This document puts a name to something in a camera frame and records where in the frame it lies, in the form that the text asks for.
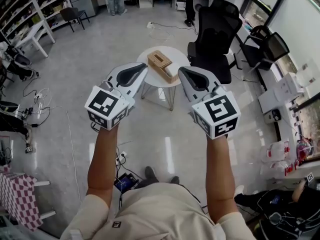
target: pink and white checkered fabric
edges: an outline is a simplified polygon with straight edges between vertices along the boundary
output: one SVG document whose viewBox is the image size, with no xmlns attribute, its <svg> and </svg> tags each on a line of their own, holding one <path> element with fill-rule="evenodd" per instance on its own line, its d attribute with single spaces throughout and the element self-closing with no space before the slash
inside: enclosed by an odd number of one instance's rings
<svg viewBox="0 0 320 240">
<path fill-rule="evenodd" d="M 37 179 L 0 167 L 0 203 L 19 223 L 34 231 L 43 224 L 34 195 Z"/>
</svg>

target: round white table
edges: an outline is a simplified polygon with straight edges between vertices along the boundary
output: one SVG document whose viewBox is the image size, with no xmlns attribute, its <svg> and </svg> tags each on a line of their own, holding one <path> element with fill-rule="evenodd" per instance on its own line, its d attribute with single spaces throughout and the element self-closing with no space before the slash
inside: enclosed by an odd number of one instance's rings
<svg viewBox="0 0 320 240">
<path fill-rule="evenodd" d="M 184 55 L 178 49 L 169 47 L 169 46 L 155 46 L 149 49 L 146 49 L 143 53 L 141 53 L 136 60 L 136 62 L 142 62 L 148 65 L 148 57 L 147 55 L 159 50 L 162 52 L 166 57 L 168 57 L 173 63 L 177 63 L 180 67 L 189 67 L 190 62 L 186 55 Z M 163 88 L 163 93 L 165 98 L 169 104 L 170 111 L 174 110 L 174 101 L 175 101 L 175 94 L 176 94 L 176 87 L 181 84 L 180 79 L 174 81 L 173 83 L 168 83 L 166 80 L 162 78 L 151 66 L 148 65 L 148 73 L 144 79 L 144 84 L 142 87 L 141 92 L 141 99 L 144 99 L 147 92 L 150 90 L 151 87 L 156 88 Z M 168 88 L 168 96 L 165 92 L 165 88 Z"/>
</svg>

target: concrete floor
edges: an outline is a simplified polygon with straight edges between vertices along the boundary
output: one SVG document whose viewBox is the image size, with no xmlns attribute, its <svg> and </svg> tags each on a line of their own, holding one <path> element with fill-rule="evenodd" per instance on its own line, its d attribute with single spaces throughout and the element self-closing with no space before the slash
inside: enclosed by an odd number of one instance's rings
<svg viewBox="0 0 320 240">
<path fill-rule="evenodd" d="M 49 88 L 52 94 L 50 107 L 62 108 L 52 109 L 47 121 L 33 129 L 33 153 L 25 154 L 25 144 L 18 134 L 1 133 L 13 140 L 14 172 L 25 172 L 40 181 L 51 182 L 49 186 L 37 188 L 36 194 L 41 212 L 56 210 L 56 215 L 46 219 L 41 227 L 56 237 L 61 235 L 80 205 L 66 110 L 70 117 L 76 176 L 83 200 L 97 137 L 90 128 L 84 108 L 92 87 L 99 85 L 114 67 L 135 62 L 149 47 L 170 46 L 186 55 L 188 43 L 197 38 L 193 30 L 163 26 L 150 33 L 146 28 L 148 22 L 185 27 L 185 13 L 170 9 L 167 4 L 156 4 L 151 9 L 127 8 L 128 12 L 122 16 L 110 16 L 106 9 L 101 9 L 90 23 L 84 21 L 85 30 L 80 25 L 75 26 L 75 33 L 66 25 L 54 32 L 55 44 L 50 43 L 47 36 L 43 37 L 40 43 L 49 57 L 43 58 L 34 48 L 28 52 L 32 67 L 39 71 L 40 78 L 33 81 L 25 92 Z M 238 78 L 242 75 L 242 71 L 236 68 L 232 73 Z M 232 83 L 226 86 L 233 92 L 242 113 L 239 128 L 228 138 L 230 159 L 236 185 L 243 184 L 247 192 L 252 193 L 265 188 L 265 180 L 260 177 L 260 149 L 276 141 L 276 135 L 273 125 L 264 123 L 257 100 L 259 85 L 243 82 L 237 77 L 232 76 Z M 15 83 L 4 90 L 7 95 L 4 100 L 20 103 L 21 108 L 35 107 L 33 94 L 25 98 L 22 95 L 28 82 L 15 77 Z M 154 93 L 149 99 L 160 103 L 163 98 L 159 96 L 160 93 Z M 45 99 L 46 104 L 49 99 L 50 94 Z M 126 167 L 143 176 L 144 167 L 152 166 L 161 182 L 178 175 L 181 184 L 206 205 L 206 136 L 187 114 L 188 100 L 182 86 L 176 89 L 173 112 L 141 100 L 139 93 L 135 100 L 136 108 L 122 121 L 118 133 L 119 149 L 128 153 Z M 39 118 L 36 114 L 27 122 L 40 123 L 47 115 L 48 112 L 44 111 Z M 115 189 L 112 214 L 117 211 L 118 201 L 119 191 Z"/>
</svg>

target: forearm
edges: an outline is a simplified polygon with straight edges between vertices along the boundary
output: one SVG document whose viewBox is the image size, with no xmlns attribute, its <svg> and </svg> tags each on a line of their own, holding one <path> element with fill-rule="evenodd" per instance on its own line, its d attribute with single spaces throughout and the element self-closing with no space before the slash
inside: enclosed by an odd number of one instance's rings
<svg viewBox="0 0 320 240">
<path fill-rule="evenodd" d="M 225 136 L 214 140 L 207 137 L 205 188 L 208 211 L 214 222 L 238 211 L 234 201 L 235 179 Z"/>
<path fill-rule="evenodd" d="M 101 197 L 110 207 L 115 181 L 118 126 L 108 131 L 101 127 L 88 171 L 88 192 Z"/>
</svg>

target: foot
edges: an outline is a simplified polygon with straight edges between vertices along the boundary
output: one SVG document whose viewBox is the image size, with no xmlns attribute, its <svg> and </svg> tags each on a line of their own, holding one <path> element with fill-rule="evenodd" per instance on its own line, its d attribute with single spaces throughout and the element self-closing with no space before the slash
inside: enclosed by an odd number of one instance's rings
<svg viewBox="0 0 320 240">
<path fill-rule="evenodd" d="M 239 195 L 239 194 L 244 194 L 244 190 L 245 190 L 245 186 L 244 185 L 240 185 L 237 186 L 234 192 L 234 197 Z"/>
<path fill-rule="evenodd" d="M 25 135 L 25 140 L 28 144 L 31 143 L 31 129 L 30 128 L 27 128 L 28 130 L 28 133 Z"/>
<path fill-rule="evenodd" d="M 123 13 L 119 13 L 119 15 L 124 15 L 127 11 L 128 9 L 124 9 Z"/>
<path fill-rule="evenodd" d="M 180 184 L 180 178 L 178 176 L 174 176 L 171 180 L 170 180 L 171 184 Z"/>
<path fill-rule="evenodd" d="M 189 27 L 189 28 L 191 28 L 191 26 L 192 26 L 192 23 L 191 23 L 191 21 L 188 21 L 187 19 L 184 21 L 184 23 Z"/>
<path fill-rule="evenodd" d="M 155 174 L 155 170 L 152 169 L 150 166 L 147 166 L 145 169 L 144 169 L 144 176 L 146 179 L 154 179 L 154 178 L 157 178 L 156 177 L 156 174 Z"/>
<path fill-rule="evenodd" d="M 34 72 L 33 72 L 33 70 L 31 70 L 31 75 L 28 76 L 28 78 L 31 79 L 33 76 L 34 76 Z"/>
</svg>

